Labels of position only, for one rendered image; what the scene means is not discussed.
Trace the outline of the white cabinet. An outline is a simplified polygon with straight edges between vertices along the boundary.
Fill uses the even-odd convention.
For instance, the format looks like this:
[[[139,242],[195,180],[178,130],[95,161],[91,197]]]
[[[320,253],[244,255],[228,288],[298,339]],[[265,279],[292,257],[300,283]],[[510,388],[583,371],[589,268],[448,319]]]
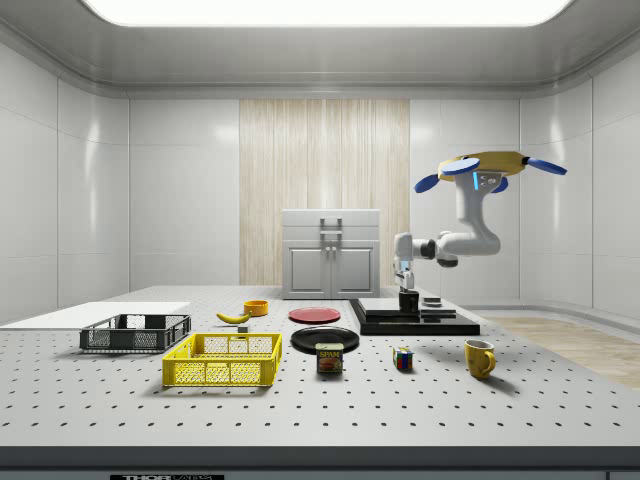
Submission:
[[[286,299],[377,297],[377,209],[284,209],[282,283]]]

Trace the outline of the red plate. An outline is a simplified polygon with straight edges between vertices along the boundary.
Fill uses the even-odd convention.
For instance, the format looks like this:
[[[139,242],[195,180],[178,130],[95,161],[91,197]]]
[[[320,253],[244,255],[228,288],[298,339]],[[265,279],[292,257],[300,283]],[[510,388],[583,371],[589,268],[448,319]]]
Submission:
[[[290,320],[303,324],[326,324],[341,318],[338,310],[327,307],[303,307],[289,312]]]

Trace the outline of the yellow mug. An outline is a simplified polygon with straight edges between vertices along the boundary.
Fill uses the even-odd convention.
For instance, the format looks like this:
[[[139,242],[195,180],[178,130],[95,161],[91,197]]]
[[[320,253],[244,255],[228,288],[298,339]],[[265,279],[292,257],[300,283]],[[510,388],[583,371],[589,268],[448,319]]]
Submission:
[[[464,352],[469,373],[478,379],[486,379],[496,366],[494,345],[477,339],[465,341]]]

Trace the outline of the flat-sided can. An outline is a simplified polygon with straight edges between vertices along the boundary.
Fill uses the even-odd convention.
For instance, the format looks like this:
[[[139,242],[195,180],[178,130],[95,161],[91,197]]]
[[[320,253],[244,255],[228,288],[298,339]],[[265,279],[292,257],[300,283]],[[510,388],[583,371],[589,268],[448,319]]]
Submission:
[[[343,343],[316,343],[317,372],[321,374],[342,373]]]

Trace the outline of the black plate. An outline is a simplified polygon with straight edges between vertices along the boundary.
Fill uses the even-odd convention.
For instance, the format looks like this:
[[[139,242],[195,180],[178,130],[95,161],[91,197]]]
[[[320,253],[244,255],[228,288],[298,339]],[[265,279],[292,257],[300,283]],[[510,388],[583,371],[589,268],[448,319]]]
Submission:
[[[341,343],[345,351],[359,345],[359,336],[348,329],[331,326],[316,326],[297,330],[291,335],[291,343],[300,351],[315,352],[317,343]]]

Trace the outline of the yellow basket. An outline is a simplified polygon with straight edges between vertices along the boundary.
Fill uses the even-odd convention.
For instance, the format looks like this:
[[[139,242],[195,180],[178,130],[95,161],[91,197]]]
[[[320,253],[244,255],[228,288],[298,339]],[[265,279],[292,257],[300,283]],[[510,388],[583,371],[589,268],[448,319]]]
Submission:
[[[195,333],[162,358],[165,386],[270,386],[280,333]]]

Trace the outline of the dark grey basket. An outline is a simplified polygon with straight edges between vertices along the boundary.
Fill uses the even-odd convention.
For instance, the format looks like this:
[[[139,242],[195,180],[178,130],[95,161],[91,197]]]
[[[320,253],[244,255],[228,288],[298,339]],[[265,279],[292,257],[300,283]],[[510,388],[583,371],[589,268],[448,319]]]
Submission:
[[[106,352],[162,352],[186,337],[191,317],[176,314],[119,314],[80,331],[80,348]]]

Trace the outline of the white board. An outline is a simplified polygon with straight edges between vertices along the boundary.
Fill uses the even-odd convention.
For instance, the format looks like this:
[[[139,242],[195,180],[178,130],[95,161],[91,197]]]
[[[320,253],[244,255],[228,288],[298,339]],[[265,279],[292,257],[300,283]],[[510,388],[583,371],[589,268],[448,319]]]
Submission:
[[[118,314],[170,314],[189,302],[89,302],[0,326],[0,329],[82,329]]]

